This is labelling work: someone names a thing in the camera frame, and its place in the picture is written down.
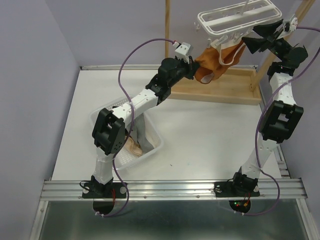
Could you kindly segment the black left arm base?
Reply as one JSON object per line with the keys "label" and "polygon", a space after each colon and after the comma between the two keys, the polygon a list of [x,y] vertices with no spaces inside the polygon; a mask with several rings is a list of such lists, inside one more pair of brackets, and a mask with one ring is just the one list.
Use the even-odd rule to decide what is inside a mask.
{"label": "black left arm base", "polygon": [[108,182],[103,185],[85,180],[79,183],[83,199],[125,199],[126,188],[121,182]]}

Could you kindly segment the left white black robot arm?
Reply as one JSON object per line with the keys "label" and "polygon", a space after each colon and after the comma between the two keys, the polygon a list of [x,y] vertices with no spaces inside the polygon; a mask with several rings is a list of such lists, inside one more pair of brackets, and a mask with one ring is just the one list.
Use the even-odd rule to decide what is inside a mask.
{"label": "left white black robot arm", "polygon": [[112,110],[99,111],[92,131],[97,158],[91,177],[94,191],[100,197],[111,193],[113,160],[125,145],[126,128],[145,111],[158,106],[171,94],[171,88],[181,79],[192,80],[200,64],[189,57],[189,62],[178,58],[162,60],[157,74],[135,97]]}

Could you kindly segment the orange underwear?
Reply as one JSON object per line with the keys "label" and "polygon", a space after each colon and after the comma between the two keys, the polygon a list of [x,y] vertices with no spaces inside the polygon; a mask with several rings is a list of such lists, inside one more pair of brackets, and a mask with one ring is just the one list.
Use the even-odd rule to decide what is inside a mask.
{"label": "orange underwear", "polygon": [[237,65],[246,49],[246,44],[226,43],[219,46],[213,44],[195,59],[199,64],[194,77],[201,84],[209,84],[219,79],[230,67]]}

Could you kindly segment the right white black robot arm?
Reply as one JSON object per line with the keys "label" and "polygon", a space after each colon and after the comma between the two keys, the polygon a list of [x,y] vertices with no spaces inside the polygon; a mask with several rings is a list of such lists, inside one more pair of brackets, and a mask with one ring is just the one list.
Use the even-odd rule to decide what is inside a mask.
{"label": "right white black robot arm", "polygon": [[273,96],[257,124],[254,150],[230,182],[231,192],[235,195],[258,190],[263,166],[274,149],[291,137],[304,113],[293,97],[290,81],[295,70],[308,57],[308,52],[305,47],[291,46],[285,40],[285,36],[296,30],[297,24],[294,17],[287,22],[279,20],[257,25],[253,31],[258,38],[242,39],[252,54],[269,50],[279,61],[272,62],[267,71]]}

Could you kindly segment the beige striped underwear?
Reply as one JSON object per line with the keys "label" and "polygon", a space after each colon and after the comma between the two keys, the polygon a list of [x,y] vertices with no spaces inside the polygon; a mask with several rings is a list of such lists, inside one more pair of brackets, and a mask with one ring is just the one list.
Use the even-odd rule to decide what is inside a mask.
{"label": "beige striped underwear", "polygon": [[141,149],[140,145],[136,143],[131,136],[128,138],[128,140],[124,144],[124,147],[127,151],[129,151],[131,154],[135,156],[140,157],[143,155],[143,150]]}

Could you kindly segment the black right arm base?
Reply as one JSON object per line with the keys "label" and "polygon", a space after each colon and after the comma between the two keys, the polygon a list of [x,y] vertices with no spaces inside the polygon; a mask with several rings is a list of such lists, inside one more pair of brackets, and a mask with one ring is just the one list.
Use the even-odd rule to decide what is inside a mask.
{"label": "black right arm base", "polygon": [[259,197],[260,192],[249,192],[248,190],[235,187],[232,181],[217,181],[214,183],[213,191],[217,198],[235,197]]}

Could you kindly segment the grey underwear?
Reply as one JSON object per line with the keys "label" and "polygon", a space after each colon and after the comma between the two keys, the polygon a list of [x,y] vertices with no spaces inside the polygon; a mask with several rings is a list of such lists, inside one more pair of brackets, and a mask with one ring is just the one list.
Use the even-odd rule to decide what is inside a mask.
{"label": "grey underwear", "polygon": [[130,137],[132,137],[132,139],[140,145],[143,154],[146,154],[154,149],[154,146],[147,139],[146,122],[143,113],[135,118]]}

